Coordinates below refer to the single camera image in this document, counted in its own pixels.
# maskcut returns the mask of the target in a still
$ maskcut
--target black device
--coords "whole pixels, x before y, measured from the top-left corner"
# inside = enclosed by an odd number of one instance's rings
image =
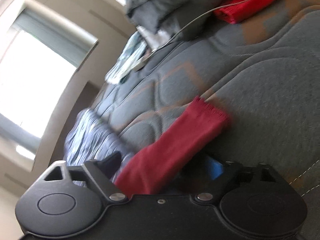
[[[303,199],[269,165],[229,163],[199,194],[130,200],[109,180],[112,173],[97,162],[53,163],[16,205],[22,239],[294,240],[307,216]]]

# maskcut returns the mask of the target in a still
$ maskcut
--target white stitching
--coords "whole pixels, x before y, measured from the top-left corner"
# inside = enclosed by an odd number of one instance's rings
[[[309,169],[307,169],[304,173],[302,173],[299,177],[295,178],[294,181],[290,182],[289,185],[293,182],[295,182],[298,178],[300,178],[303,174],[305,174],[308,170],[310,170],[314,165],[317,164],[317,162],[320,161],[320,160],[317,160]]]
[[[319,186],[320,186],[320,184],[318,186],[313,187],[312,189],[309,189],[305,194],[307,194],[308,192],[310,192],[311,190],[313,190],[314,188],[319,187]]]

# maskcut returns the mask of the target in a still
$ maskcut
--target mattress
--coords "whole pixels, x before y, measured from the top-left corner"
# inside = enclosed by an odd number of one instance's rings
[[[320,239],[319,33],[320,0],[276,0],[236,25],[212,17],[196,39],[159,50],[124,84],[106,84],[92,108],[138,152],[196,95],[215,94],[233,125],[203,152],[272,165],[304,194],[302,234]]]

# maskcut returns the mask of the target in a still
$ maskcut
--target quilted fabric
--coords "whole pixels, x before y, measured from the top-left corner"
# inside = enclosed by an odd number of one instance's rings
[[[312,166],[320,159],[319,22],[320,0],[276,0],[237,25],[211,19],[200,37],[161,49],[126,83],[106,86],[93,107],[137,152],[196,95],[215,93],[234,123],[203,151],[221,161],[274,166],[305,193],[312,212],[304,236],[320,239],[319,165]]]

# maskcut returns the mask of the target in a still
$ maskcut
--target bed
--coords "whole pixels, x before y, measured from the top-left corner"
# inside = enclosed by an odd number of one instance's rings
[[[222,162],[272,165],[308,205],[302,229],[320,239],[320,0],[276,0],[230,25],[210,17],[204,31],[154,54],[92,105],[134,152],[156,141],[196,96],[215,94],[232,127],[202,151]]]

